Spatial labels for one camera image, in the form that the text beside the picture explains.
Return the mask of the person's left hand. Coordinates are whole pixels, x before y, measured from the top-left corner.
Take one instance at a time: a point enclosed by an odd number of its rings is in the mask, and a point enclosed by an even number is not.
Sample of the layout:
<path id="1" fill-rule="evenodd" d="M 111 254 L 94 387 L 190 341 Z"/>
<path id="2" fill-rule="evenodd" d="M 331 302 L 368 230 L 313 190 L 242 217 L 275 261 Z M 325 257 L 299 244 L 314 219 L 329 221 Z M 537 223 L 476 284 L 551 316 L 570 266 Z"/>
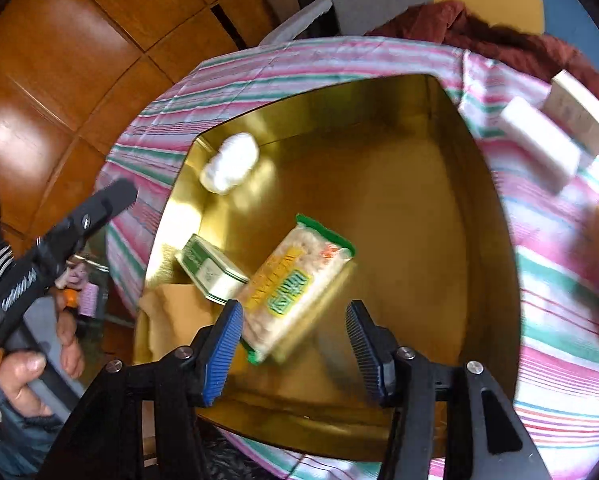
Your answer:
<path id="1" fill-rule="evenodd" d="M 76 320 L 57 289 L 37 301 L 26 320 L 13 336 L 15 349 L 0 364 L 0 390 L 24 417 L 66 422 L 83 392 L 78 379 L 85 358 Z"/>

